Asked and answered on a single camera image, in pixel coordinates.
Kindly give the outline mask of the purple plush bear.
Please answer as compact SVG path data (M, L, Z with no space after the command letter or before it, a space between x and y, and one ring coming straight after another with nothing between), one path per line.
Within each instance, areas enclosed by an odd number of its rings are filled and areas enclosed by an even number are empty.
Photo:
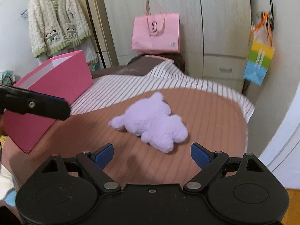
M160 92L136 101L124 114L112 118L108 125L140 137L142 142L163 153L171 152L175 143L182 143L188 137L182 118L171 113Z

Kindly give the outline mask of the pink cardboard box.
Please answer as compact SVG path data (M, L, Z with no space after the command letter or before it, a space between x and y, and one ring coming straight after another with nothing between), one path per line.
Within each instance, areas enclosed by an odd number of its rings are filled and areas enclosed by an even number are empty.
M69 104L93 84L82 51L55 56L21 78L16 87L64 98ZM4 131L26 154L30 153L55 120L4 111Z

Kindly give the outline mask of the striped table cloth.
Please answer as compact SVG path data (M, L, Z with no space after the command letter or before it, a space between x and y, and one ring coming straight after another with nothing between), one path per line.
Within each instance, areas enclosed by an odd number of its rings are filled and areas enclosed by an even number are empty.
M191 158L197 142L211 151L242 156L248 139L251 101L218 82L184 75L162 62L145 76L106 75L71 106L30 153L11 140L3 164L24 184L51 154L74 157L112 144L105 172L119 184L183 184L199 172Z

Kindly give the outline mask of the cream knitted cardigan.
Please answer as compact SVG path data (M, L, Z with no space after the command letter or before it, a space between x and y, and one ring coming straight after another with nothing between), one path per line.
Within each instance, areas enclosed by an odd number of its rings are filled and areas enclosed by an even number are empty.
M35 58L79 46L91 30L78 0L30 0L28 27Z

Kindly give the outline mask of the black suitcase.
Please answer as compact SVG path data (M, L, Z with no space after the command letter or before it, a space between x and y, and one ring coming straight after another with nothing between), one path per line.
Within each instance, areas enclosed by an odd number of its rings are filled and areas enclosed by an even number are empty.
M128 62L126 69L130 75L144 76L165 60L170 60L181 72L185 72L185 61L181 54L178 53L158 55L141 54L132 58Z

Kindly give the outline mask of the colourful paper gift bag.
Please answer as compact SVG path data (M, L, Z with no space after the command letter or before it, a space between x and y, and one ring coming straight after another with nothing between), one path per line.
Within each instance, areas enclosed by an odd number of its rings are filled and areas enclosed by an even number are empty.
M269 0L270 11L258 14L260 22L251 26L249 54L243 78L256 85L261 85L271 64L275 49L273 31L275 25L273 0Z

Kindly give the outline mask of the pink tote bag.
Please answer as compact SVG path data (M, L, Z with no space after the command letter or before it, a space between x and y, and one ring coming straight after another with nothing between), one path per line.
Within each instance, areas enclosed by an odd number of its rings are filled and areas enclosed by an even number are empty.
M180 19L178 13L152 15L150 1L146 0L146 14L136 17L133 25L132 51L143 54L179 53Z

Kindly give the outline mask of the white wardrobe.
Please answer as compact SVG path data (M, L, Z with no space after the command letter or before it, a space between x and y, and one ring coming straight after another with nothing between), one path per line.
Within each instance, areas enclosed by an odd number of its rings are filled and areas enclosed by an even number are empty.
M131 49L134 19L147 10L177 13L186 73L240 92L251 24L250 0L103 0L118 65Z

